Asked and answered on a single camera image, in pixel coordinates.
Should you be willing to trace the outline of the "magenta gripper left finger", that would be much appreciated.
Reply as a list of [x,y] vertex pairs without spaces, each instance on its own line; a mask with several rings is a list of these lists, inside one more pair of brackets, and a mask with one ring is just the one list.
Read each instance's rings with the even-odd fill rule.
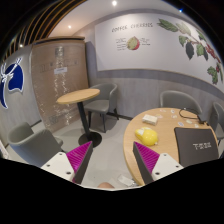
[[68,153],[57,153],[42,169],[75,184],[81,184],[92,152],[93,143],[87,142]]

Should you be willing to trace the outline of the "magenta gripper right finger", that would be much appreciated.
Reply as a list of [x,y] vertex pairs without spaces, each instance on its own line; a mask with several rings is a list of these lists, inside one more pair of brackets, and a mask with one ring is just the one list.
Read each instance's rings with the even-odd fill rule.
[[158,154],[138,142],[133,143],[133,154],[145,185],[183,169],[168,153]]

